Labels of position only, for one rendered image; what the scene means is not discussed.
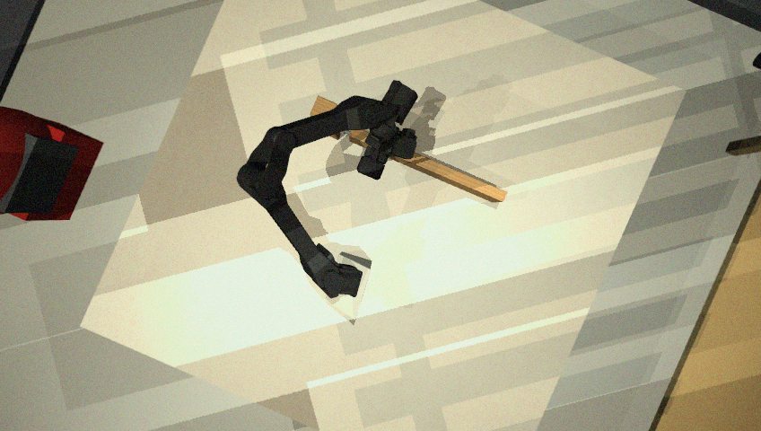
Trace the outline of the brown wooden post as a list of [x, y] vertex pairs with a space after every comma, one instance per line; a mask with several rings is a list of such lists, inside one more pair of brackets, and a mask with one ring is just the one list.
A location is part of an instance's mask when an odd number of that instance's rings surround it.
[[[315, 115], [318, 115], [320, 113], [333, 110], [336, 106], [337, 106], [337, 104], [334, 103], [333, 101], [329, 101], [329, 100], [327, 100], [325, 98], [322, 98], [322, 97], [318, 96], [317, 100], [315, 101], [314, 106], [313, 106], [313, 108], [311, 110], [310, 116], [315, 116]], [[336, 133], [334, 135], [331, 135], [331, 137], [335, 138], [336, 140], [338, 140], [340, 138], [340, 136], [341, 136], [340, 132]]]

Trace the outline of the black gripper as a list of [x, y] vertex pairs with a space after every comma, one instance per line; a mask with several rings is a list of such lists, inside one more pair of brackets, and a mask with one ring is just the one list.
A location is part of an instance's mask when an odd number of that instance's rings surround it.
[[375, 180], [379, 180], [385, 167], [384, 164], [389, 158], [385, 155], [385, 152], [390, 149], [393, 141], [388, 145], [381, 146], [380, 150], [367, 145], [364, 156], [361, 157], [361, 160], [356, 168], [357, 171]]

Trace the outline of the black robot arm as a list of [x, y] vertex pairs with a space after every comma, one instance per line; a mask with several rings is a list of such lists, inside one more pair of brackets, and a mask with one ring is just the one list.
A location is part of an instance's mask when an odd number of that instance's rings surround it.
[[299, 253], [304, 271], [329, 298], [356, 297], [363, 272], [337, 263], [330, 251], [315, 245], [289, 207], [282, 180], [290, 154], [296, 147], [342, 131], [370, 129], [366, 144], [380, 150], [394, 139], [385, 155], [412, 159], [415, 131], [403, 128], [396, 134], [395, 121], [406, 118], [417, 98], [414, 90], [393, 80], [382, 101], [355, 95], [333, 110], [272, 127], [238, 172], [239, 185], [271, 215]]

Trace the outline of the brown wooden board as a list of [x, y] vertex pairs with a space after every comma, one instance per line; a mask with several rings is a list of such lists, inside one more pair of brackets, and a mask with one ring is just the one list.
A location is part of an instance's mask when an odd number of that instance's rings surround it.
[[[349, 141], [367, 148], [367, 144], [364, 142], [369, 132], [364, 130], [347, 130], [350, 133], [344, 131], [344, 134], [349, 135]], [[402, 163], [410, 168], [425, 173], [435, 179], [444, 181], [454, 187], [463, 189], [473, 195], [488, 200], [492, 203], [503, 202], [507, 194], [506, 191], [498, 189], [492, 185], [489, 185], [481, 180], [477, 180], [468, 176], [465, 173], [456, 171], [446, 165], [437, 163], [425, 156], [414, 153], [412, 159], [403, 159], [400, 157], [389, 157], [398, 163]]]

